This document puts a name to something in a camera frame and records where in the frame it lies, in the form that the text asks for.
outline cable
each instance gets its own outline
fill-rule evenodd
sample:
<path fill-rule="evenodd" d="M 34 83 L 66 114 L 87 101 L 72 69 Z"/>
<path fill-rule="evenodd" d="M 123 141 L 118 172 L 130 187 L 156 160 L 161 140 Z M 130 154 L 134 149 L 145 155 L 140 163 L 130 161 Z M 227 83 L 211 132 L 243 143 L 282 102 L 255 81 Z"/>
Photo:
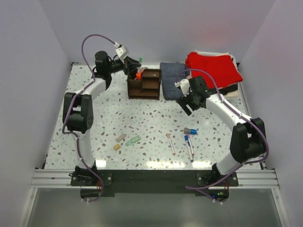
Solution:
<path fill-rule="evenodd" d="M 91 35 L 86 36 L 86 37 L 83 39 L 82 45 L 81 45 L 82 57 L 83 57 L 83 59 L 84 59 L 86 65 L 87 65 L 87 67 L 89 68 L 91 74 L 93 75 L 93 79 L 94 79 L 94 81 L 95 81 L 95 80 L 96 80 L 95 74 L 94 74 L 93 70 L 91 69 L 91 67 L 90 67 L 90 65 L 89 65 L 89 63 L 88 63 L 88 61 L 86 60 L 86 57 L 85 57 L 84 51 L 83 51 L 83 46 L 84 46 L 85 41 L 86 41 L 88 38 L 92 37 L 92 36 L 99 36 L 99 37 L 105 38 L 105 39 L 107 39 L 108 41 L 110 41 L 113 45 L 115 45 L 115 42 L 112 41 L 110 38 L 107 38 L 106 36 L 100 35 L 100 34 L 91 34 Z"/>
<path fill-rule="evenodd" d="M 115 60 L 116 57 L 118 57 L 118 54 L 116 54 L 116 55 L 113 57 L 113 60 Z"/>
<path fill-rule="evenodd" d="M 203 71 L 203 70 L 199 70 L 199 69 L 187 69 L 187 70 L 183 70 L 183 71 L 181 71 L 181 72 L 178 74 L 178 76 L 177 76 L 177 81 L 176 81 L 176 82 L 178 82 L 179 76 L 180 76 L 182 73 L 187 72 L 187 71 L 198 71 L 198 72 L 202 72 L 202 73 L 206 74 L 206 75 L 212 80 L 212 82 L 214 83 L 214 87 L 215 87 L 215 89 L 216 89 L 216 91 L 217 91 L 217 94 L 218 94 L 218 96 L 219 96 L 220 101 L 221 101 L 221 102 L 222 102 L 230 111 L 232 111 L 235 115 L 237 115 L 238 117 L 240 117 L 241 119 L 243 119 L 243 120 L 245 120 L 247 123 L 249 123 L 249 124 L 250 124 L 258 133 L 259 133 L 259 135 L 262 137 L 262 139 L 263 139 L 263 141 L 264 141 L 264 143 L 265 143 L 265 152 L 266 152 L 266 154 L 265 154 L 265 156 L 264 156 L 263 158 L 261 158 L 261 159 L 259 159 L 259 160 L 250 161 L 250 162 L 245 162 L 245 163 L 240 164 L 240 165 L 237 166 L 235 169 L 233 169 L 229 174 L 227 174 L 225 177 L 223 177 L 223 178 L 220 179 L 219 181 L 217 181 L 217 182 L 215 182 L 215 183 L 213 183 L 213 184 L 210 184 L 210 185 L 208 185 L 208 186 L 205 186 L 205 187 L 192 187 L 192 186 L 186 186 L 186 187 L 185 187 L 186 189 L 189 189 L 189 190 L 197 190 L 198 192 L 200 192 L 200 193 L 202 193 L 202 194 L 204 194 L 204 195 L 207 195 L 205 192 L 202 192 L 201 190 L 203 190 L 203 189 L 208 189 L 208 188 L 210 188 L 210 187 L 216 186 L 217 184 L 219 184 L 219 183 L 225 181 L 228 177 L 230 177 L 233 173 L 235 173 L 238 169 L 240 169 L 244 164 L 252 164 L 252 163 L 258 163 L 258 162 L 263 162 L 263 161 L 265 161 L 265 160 L 267 159 L 268 155 L 269 155 L 269 146 L 268 146 L 268 142 L 267 142 L 267 140 L 266 140 L 266 137 L 264 136 L 264 134 L 262 133 L 262 131 L 261 131 L 254 123 L 252 123 L 249 119 L 247 119 L 247 118 L 243 117 L 242 115 L 240 115 L 237 111 L 235 111 L 231 106 L 229 106 L 229 105 L 225 102 L 225 100 L 224 100 L 224 99 L 221 97 L 221 95 L 220 95 L 219 88 L 218 88 L 218 86 L 217 86 L 217 84 L 216 84 L 214 78 L 213 78 L 209 73 L 207 73 L 207 72 L 205 72 L 205 71 Z"/>
<path fill-rule="evenodd" d="M 206 197 L 208 197 L 209 199 L 213 200 L 214 202 L 218 202 L 221 203 L 221 201 L 211 197 L 209 194 L 205 193 L 204 191 L 200 190 L 200 189 L 196 189 L 197 192 L 200 192 L 201 194 L 205 195 Z"/>
<path fill-rule="evenodd" d="M 95 74 L 95 69 L 96 69 L 96 66 L 92 69 L 94 74 Z"/>
<path fill-rule="evenodd" d="M 101 179 L 101 177 L 99 177 L 94 171 L 92 171 L 91 168 L 85 163 L 85 161 L 84 161 L 84 159 L 83 159 L 83 156 L 81 155 L 81 152 L 80 152 L 79 136 L 78 136 L 75 132 L 73 132 L 73 131 L 65 131 L 65 128 L 66 128 L 66 124 L 67 124 L 68 118 L 69 118 L 69 116 L 70 116 L 70 114 L 71 114 L 71 110 L 72 110 L 72 107 L 73 107 L 73 104 L 74 104 L 76 98 L 77 98 L 79 95 L 81 95 L 81 94 L 82 94 L 87 88 L 89 88 L 92 84 L 94 84 L 95 81 L 96 81 L 95 73 L 94 73 L 94 71 L 91 69 L 91 67 L 90 67 L 90 65 L 89 65 L 89 63 L 88 63 L 88 61 L 86 60 L 85 55 L 84 55 L 84 51 L 83 51 L 83 46 L 84 46 L 85 41 L 86 41 L 88 38 L 92 37 L 92 36 L 99 36 L 99 37 L 105 38 L 105 39 L 107 39 L 108 41 L 110 41 L 111 43 L 115 44 L 115 42 L 112 41 L 111 39 L 107 38 L 107 37 L 104 36 L 104 35 L 99 35 L 99 34 L 91 34 L 91 35 L 88 35 L 88 36 L 86 36 L 86 37 L 84 38 L 84 40 L 82 41 L 82 45 L 81 45 L 82 57 L 83 57 L 83 59 L 84 59 L 86 65 L 88 66 L 89 70 L 91 71 L 91 74 L 92 74 L 92 77 L 93 77 L 93 81 L 91 81 L 89 84 L 87 84 L 79 93 L 77 93 L 77 94 L 75 94 L 75 95 L 73 96 L 73 98 L 71 99 L 71 104 L 70 104 L 70 106 L 69 106 L 69 108 L 68 108 L 68 111 L 67 111 L 67 113 L 66 113 L 66 116 L 65 116 L 65 119 L 64 119 L 64 122 L 63 122 L 63 127 L 62 127 L 62 133 L 63 133 L 63 134 L 65 134 L 65 135 L 70 135 L 70 134 L 72 134 L 72 135 L 74 135 L 74 136 L 76 137 L 76 144 L 77 144 L 76 148 L 77 148 L 77 153 L 78 153 L 78 156 L 79 156 L 81 162 L 82 162 L 83 165 L 87 168 L 87 170 L 90 171 L 90 172 L 91 172 L 91 173 L 92 173 L 92 174 L 101 182 L 102 187 L 101 187 L 101 192 L 100 192 L 99 196 L 96 197 L 96 198 L 94 198 L 94 199 L 92 199 L 92 200 L 87 199 L 87 202 L 96 201 L 96 200 L 98 200 L 98 199 L 102 196 L 103 191 L 104 191 L 104 182 L 103 182 L 103 180 Z"/>

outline glass panel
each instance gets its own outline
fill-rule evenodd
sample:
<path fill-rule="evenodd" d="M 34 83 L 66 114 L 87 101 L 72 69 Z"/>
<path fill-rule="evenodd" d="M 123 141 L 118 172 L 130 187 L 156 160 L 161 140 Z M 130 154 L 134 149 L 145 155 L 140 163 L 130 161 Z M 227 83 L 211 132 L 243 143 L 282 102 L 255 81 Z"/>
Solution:
<path fill-rule="evenodd" d="M 79 189 L 40 189 L 30 227 L 279 227 L 271 190 L 231 190 L 221 206 L 193 194 L 116 194 L 87 204 Z"/>

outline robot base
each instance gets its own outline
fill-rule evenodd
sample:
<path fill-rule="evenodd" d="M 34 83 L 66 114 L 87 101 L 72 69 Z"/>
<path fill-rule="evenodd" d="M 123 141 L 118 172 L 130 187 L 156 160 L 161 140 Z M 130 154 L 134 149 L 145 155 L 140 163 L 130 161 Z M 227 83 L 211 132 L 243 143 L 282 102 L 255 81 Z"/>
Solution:
<path fill-rule="evenodd" d="M 86 169 L 78 169 L 70 176 L 71 186 L 95 186 L 97 180 L 89 180 L 88 177 L 83 178 Z M 185 186 L 194 187 L 207 186 L 206 182 L 211 174 L 211 170 L 96 170 L 104 182 L 103 197 L 114 197 L 115 193 L 194 193 L 196 196 L 203 194 L 195 190 L 187 190 Z M 229 186 L 238 186 L 238 178 L 236 173 L 227 179 L 226 182 L 216 186 L 224 187 L 227 182 Z M 227 190 L 205 190 L 215 198 L 228 198 Z M 81 197 L 97 197 L 96 189 L 82 189 Z"/>

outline white enclosure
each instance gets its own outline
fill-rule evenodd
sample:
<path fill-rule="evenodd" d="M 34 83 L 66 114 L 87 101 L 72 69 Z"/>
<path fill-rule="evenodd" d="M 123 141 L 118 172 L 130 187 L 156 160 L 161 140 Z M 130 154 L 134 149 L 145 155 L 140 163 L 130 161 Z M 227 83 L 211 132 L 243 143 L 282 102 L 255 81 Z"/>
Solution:
<path fill-rule="evenodd" d="M 50 146 L 71 63 L 83 63 L 80 44 L 92 33 L 122 43 L 146 64 L 184 62 L 195 49 L 234 55 L 252 117 L 265 122 L 267 166 L 276 169 L 291 226 L 301 226 L 302 9 L 300 0 L 4 1 L 0 226 L 19 223 L 35 167 Z M 99 38 L 86 43 L 90 63 L 100 50 L 114 55 Z"/>

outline orange cap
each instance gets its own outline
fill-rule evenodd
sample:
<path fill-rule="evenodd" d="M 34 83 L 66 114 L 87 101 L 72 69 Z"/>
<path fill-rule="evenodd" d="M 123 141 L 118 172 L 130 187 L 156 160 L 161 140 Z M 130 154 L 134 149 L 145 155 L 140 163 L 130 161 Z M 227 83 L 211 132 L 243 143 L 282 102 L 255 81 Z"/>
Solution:
<path fill-rule="evenodd" d="M 141 73 L 136 73 L 136 78 L 141 79 Z"/>

